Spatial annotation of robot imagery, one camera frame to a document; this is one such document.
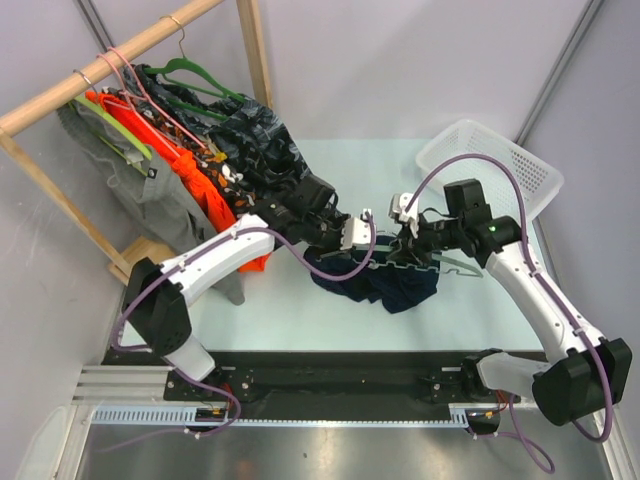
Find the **mint green wavy hanger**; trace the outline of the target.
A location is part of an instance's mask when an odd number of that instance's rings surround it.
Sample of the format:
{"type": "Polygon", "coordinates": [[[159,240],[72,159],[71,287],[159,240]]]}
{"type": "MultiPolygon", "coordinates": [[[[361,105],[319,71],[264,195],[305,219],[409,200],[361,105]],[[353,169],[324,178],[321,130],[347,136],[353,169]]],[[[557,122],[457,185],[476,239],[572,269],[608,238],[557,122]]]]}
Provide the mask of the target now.
{"type": "MultiPolygon", "coordinates": [[[[482,278],[483,273],[479,268],[462,262],[460,260],[447,257],[442,254],[433,253],[431,260],[427,264],[411,263],[408,261],[396,262],[393,260],[385,259],[384,261],[378,261],[375,255],[384,257],[392,251],[390,245],[376,245],[374,247],[373,255],[368,262],[370,269],[378,268],[393,268],[396,270],[413,270],[417,272],[434,272],[439,275],[454,274],[457,276],[482,278]]],[[[325,258],[342,258],[349,260],[355,264],[360,264],[364,260],[364,256],[367,252],[367,248],[364,245],[357,245],[348,250],[335,250],[329,252],[319,253],[320,259],[325,258]]]]}

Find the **navy blue shorts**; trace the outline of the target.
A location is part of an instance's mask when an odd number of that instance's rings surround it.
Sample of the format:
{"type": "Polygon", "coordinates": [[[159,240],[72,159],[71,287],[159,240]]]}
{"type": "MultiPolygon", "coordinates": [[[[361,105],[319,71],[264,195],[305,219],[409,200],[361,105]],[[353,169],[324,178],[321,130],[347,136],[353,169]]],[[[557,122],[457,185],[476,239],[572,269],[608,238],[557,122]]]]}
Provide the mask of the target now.
{"type": "MultiPolygon", "coordinates": [[[[440,263],[432,262],[426,270],[387,265],[387,253],[381,247],[389,246],[392,240],[391,235],[379,234],[369,267],[353,278],[334,282],[312,273],[311,279],[322,289],[355,302],[380,301],[391,314],[409,310],[437,293],[440,263]]],[[[340,276],[354,270],[365,254],[365,250],[356,250],[351,254],[322,255],[318,248],[308,247],[304,259],[325,274],[340,276]]]]}

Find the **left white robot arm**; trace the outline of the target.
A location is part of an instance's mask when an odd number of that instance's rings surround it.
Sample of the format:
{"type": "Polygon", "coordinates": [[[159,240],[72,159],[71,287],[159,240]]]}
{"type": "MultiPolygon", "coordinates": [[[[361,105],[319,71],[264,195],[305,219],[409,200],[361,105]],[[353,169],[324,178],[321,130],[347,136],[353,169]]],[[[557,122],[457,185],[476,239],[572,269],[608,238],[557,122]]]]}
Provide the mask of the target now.
{"type": "Polygon", "coordinates": [[[366,221],[338,213],[334,197],[329,184],[310,175],[291,191],[258,200],[230,227],[191,251],[162,264],[139,261],[126,289],[123,320],[155,355],[187,375],[191,393],[202,400],[214,397],[221,376],[192,331],[190,306],[277,244],[305,242],[333,252],[369,240],[366,221]]]}

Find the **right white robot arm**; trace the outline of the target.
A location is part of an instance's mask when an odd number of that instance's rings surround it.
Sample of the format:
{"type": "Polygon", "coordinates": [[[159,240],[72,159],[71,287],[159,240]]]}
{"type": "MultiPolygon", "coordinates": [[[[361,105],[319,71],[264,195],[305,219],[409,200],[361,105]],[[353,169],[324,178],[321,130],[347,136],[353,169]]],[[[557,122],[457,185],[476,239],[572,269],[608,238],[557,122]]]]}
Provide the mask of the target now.
{"type": "Polygon", "coordinates": [[[475,259],[512,298],[546,356],[540,362],[499,349],[472,355],[463,362],[463,393],[473,401],[496,390],[530,398],[556,426],[618,403],[632,361],[627,343],[607,339],[579,314],[522,240],[516,221],[492,216],[479,181],[450,183],[444,191],[449,213],[433,222],[419,213],[413,194],[393,196],[389,215],[401,226],[396,255],[418,263],[459,249],[475,259]]]}

